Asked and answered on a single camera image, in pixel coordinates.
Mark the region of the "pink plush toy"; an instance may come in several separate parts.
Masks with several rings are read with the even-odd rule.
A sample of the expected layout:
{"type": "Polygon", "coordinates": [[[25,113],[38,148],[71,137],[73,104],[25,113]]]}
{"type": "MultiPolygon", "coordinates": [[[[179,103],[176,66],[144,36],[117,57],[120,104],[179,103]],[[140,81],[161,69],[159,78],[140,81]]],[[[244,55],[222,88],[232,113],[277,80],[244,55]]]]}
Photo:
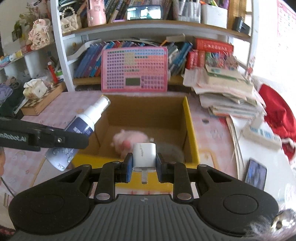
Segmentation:
{"type": "Polygon", "coordinates": [[[133,145],[136,143],[148,143],[149,137],[140,131],[126,131],[121,130],[116,133],[111,142],[111,146],[124,159],[128,153],[133,152],[133,145]]]}

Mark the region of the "white charger plug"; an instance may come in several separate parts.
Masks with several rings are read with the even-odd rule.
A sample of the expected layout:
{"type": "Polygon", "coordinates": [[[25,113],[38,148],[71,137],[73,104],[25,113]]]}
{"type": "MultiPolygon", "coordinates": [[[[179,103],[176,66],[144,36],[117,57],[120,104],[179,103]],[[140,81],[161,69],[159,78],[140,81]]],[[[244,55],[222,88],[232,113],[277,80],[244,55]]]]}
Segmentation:
{"type": "Polygon", "coordinates": [[[133,172],[141,174],[141,183],[148,183],[148,174],[156,171],[156,144],[153,142],[133,145],[133,172]]]}

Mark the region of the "blue white spray bottle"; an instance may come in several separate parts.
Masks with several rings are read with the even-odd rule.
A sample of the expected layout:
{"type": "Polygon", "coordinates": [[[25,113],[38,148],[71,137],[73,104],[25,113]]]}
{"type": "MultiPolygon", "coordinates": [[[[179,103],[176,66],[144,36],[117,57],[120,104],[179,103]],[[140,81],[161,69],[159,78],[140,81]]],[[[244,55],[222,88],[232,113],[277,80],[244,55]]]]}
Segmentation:
{"type": "MultiPolygon", "coordinates": [[[[102,95],[91,106],[81,114],[77,115],[65,128],[65,131],[77,134],[83,134],[90,137],[95,130],[95,124],[101,118],[103,112],[110,105],[108,97],[102,95]]],[[[54,147],[49,149],[45,158],[59,171],[64,171],[71,163],[79,148],[73,147],[54,147]]]]}

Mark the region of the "wooden chess box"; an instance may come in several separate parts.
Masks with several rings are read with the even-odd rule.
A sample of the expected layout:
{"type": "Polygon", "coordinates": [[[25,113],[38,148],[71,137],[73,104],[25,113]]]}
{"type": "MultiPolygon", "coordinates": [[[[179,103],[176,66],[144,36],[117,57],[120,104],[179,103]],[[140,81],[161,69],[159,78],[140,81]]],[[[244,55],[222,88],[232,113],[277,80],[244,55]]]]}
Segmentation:
{"type": "Polygon", "coordinates": [[[23,115],[38,116],[65,89],[66,84],[61,82],[49,89],[41,98],[27,101],[21,108],[23,115]]]}

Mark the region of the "yellow cardboard box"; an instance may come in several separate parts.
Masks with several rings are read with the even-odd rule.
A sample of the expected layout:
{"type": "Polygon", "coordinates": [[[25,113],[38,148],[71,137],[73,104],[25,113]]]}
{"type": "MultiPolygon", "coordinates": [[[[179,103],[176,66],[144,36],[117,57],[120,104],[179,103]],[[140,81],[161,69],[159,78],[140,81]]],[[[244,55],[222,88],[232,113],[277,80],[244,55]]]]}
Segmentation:
{"type": "Polygon", "coordinates": [[[109,95],[108,98],[110,106],[96,123],[88,147],[72,160],[74,167],[90,164],[92,168],[101,168],[107,162],[119,160],[120,154],[111,142],[121,130],[143,132],[157,145],[174,145],[183,151],[187,167],[197,167],[200,158],[186,96],[109,95]]]}

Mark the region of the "red bottle with figurine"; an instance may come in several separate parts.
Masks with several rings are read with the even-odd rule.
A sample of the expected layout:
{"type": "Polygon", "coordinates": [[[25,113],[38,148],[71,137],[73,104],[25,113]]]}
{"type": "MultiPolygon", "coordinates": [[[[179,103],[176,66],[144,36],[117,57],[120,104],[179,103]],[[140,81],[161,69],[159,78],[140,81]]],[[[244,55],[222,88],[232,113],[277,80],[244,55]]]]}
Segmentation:
{"type": "Polygon", "coordinates": [[[52,75],[53,83],[54,83],[55,85],[57,85],[57,84],[59,83],[59,80],[58,80],[58,78],[57,78],[57,76],[56,76],[56,73],[55,73],[55,71],[54,71],[54,68],[53,68],[53,66],[52,66],[52,62],[48,62],[48,63],[47,63],[47,67],[48,67],[48,70],[50,71],[50,73],[51,73],[51,75],[52,75]]]}

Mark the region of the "smartphone on table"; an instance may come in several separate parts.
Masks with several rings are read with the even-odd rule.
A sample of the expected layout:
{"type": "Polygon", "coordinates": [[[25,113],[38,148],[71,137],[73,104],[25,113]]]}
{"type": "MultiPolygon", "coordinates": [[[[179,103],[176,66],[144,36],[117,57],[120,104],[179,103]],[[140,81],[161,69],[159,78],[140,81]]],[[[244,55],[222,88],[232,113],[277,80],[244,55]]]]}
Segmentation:
{"type": "Polygon", "coordinates": [[[256,187],[260,190],[264,190],[267,176],[266,166],[260,164],[254,159],[250,158],[248,161],[244,181],[245,183],[256,187]]]}

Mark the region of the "white power strip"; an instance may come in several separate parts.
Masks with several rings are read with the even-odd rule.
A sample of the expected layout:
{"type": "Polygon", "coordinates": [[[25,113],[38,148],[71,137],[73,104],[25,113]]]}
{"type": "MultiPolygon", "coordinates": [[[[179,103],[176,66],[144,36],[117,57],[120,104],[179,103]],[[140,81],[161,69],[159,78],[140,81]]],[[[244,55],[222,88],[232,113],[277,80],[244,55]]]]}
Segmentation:
{"type": "Polygon", "coordinates": [[[245,138],[265,146],[266,148],[277,151],[282,147],[282,142],[278,135],[262,128],[253,128],[247,125],[242,129],[241,133],[245,138]]]}

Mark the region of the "stack of papers and books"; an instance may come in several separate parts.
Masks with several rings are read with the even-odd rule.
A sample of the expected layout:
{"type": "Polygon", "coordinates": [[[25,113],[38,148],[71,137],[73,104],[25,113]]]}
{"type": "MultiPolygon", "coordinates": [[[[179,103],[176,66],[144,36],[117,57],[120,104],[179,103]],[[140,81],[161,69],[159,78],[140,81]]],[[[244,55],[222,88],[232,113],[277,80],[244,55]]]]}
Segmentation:
{"type": "Polygon", "coordinates": [[[237,71],[205,68],[186,69],[183,85],[199,97],[203,108],[216,116],[252,119],[266,116],[266,104],[254,85],[237,71]]]}

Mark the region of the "floral doll decoration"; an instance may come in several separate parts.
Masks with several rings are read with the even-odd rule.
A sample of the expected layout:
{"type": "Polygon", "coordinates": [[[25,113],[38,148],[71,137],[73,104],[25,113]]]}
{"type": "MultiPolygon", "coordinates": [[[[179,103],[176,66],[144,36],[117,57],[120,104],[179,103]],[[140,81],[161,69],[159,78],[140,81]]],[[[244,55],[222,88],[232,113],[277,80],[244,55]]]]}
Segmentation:
{"type": "Polygon", "coordinates": [[[31,50],[38,50],[54,42],[53,26],[49,19],[37,19],[29,31],[28,40],[32,42],[31,50]]]}

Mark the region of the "row of blue books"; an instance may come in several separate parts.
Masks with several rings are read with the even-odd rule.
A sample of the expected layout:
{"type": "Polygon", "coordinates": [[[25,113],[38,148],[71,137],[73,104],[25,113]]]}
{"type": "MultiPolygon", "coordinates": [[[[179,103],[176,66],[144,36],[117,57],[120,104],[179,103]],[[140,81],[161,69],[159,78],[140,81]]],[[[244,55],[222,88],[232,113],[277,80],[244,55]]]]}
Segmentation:
{"type": "Polygon", "coordinates": [[[110,41],[92,44],[84,53],[78,67],[74,71],[74,78],[94,77],[101,66],[102,52],[106,49],[128,46],[128,41],[110,41]]]}

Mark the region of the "pink learning tablet toy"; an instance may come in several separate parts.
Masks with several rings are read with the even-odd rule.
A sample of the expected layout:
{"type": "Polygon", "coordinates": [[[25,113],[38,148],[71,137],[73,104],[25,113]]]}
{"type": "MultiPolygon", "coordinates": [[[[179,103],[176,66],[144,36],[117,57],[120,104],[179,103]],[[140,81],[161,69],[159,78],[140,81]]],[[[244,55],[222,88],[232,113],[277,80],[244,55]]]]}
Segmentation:
{"type": "Polygon", "coordinates": [[[102,92],[166,92],[166,47],[125,47],[102,53],[102,92]]]}

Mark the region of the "red fabric item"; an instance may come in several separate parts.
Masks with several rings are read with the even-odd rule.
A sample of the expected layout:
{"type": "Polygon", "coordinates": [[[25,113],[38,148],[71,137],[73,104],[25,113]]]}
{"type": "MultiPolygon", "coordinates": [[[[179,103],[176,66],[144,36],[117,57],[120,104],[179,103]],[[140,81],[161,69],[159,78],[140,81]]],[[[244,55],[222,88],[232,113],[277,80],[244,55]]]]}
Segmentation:
{"type": "Polygon", "coordinates": [[[259,94],[266,104],[264,119],[281,138],[283,151],[291,162],[295,158],[295,116],[285,100],[270,86],[262,84],[259,94]]]}

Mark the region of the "red dictionary book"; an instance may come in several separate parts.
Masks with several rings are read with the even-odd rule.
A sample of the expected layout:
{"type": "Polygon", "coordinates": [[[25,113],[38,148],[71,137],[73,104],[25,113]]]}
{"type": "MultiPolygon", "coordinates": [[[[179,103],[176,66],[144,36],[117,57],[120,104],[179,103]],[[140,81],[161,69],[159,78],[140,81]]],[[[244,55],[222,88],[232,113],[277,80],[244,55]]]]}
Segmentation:
{"type": "Polygon", "coordinates": [[[199,51],[211,53],[225,53],[228,55],[232,55],[234,51],[234,46],[231,44],[218,40],[204,38],[196,38],[195,47],[199,51]]]}

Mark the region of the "smartphone on shelf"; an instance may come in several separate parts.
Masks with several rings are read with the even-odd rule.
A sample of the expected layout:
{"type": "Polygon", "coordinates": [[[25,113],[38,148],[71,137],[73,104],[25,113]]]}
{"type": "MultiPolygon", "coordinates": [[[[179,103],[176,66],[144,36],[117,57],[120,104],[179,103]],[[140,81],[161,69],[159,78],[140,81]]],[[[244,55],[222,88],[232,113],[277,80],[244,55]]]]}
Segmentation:
{"type": "Polygon", "coordinates": [[[131,6],[127,8],[126,19],[131,20],[160,20],[162,7],[160,5],[131,6]]]}

